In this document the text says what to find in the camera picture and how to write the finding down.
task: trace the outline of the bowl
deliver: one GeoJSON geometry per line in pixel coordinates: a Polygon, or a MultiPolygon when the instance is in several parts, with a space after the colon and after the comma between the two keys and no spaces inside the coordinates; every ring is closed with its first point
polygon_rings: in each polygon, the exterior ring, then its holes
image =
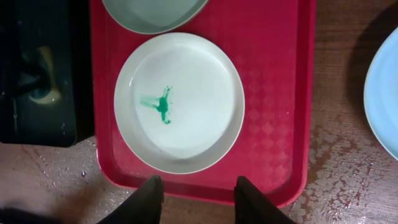
{"type": "Polygon", "coordinates": [[[374,135],[398,159],[398,29],[373,58],[366,75],[364,107],[374,135]]]}
{"type": "Polygon", "coordinates": [[[243,123],[243,86],[215,44],[193,34],[163,34],[126,60],[114,113],[138,158],[164,172],[190,174],[212,166],[233,146],[243,123]]]}
{"type": "Polygon", "coordinates": [[[103,0],[121,26],[139,34],[159,34],[192,19],[208,0],[103,0]]]}

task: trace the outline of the wet table surface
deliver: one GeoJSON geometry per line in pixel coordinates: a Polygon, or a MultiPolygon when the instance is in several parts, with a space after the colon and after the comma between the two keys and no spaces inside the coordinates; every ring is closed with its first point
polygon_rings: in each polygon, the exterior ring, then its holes
{"type": "MultiPolygon", "coordinates": [[[[398,223],[398,161],[373,136],[363,85],[398,26],[393,0],[318,0],[310,166],[305,191],[283,208],[297,223],[398,223]]],[[[0,143],[0,206],[96,223],[131,190],[113,186],[95,138],[68,149],[0,143]]],[[[233,223],[234,208],[166,197],[161,223],[233,223]]]]}

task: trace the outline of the red tray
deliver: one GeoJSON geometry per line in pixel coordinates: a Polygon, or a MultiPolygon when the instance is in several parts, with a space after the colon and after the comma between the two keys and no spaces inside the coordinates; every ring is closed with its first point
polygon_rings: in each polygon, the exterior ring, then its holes
{"type": "Polygon", "coordinates": [[[246,110],[233,148],[212,167],[188,175],[157,171],[123,141],[113,94],[128,56],[154,35],[135,34],[91,0],[97,155],[104,175],[136,188],[159,174],[171,195],[233,203],[239,175],[278,207],[294,201],[307,180],[315,0],[210,0],[174,32],[202,36],[219,46],[242,79],[246,110]]]}

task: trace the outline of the white plate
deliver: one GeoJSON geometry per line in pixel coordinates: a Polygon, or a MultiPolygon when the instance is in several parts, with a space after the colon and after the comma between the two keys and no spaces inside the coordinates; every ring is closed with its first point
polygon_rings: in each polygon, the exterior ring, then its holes
{"type": "Polygon", "coordinates": [[[398,159],[398,29],[373,58],[365,81],[364,105],[373,133],[398,159]]]}
{"type": "Polygon", "coordinates": [[[244,93],[230,59],[192,34],[154,37],[120,71],[114,93],[120,133],[146,164],[173,174],[206,169],[234,144],[244,93]]]}

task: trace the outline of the green food residue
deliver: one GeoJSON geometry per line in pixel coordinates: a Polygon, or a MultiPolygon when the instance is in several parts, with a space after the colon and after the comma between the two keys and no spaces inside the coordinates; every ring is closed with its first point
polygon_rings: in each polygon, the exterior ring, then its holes
{"type": "Polygon", "coordinates": [[[156,109],[160,116],[162,117],[162,121],[165,124],[170,124],[170,120],[168,118],[169,115],[169,102],[167,98],[169,97],[170,90],[172,88],[167,86],[163,91],[163,96],[160,98],[152,97],[152,96],[141,96],[140,104],[149,108],[156,109]]]}

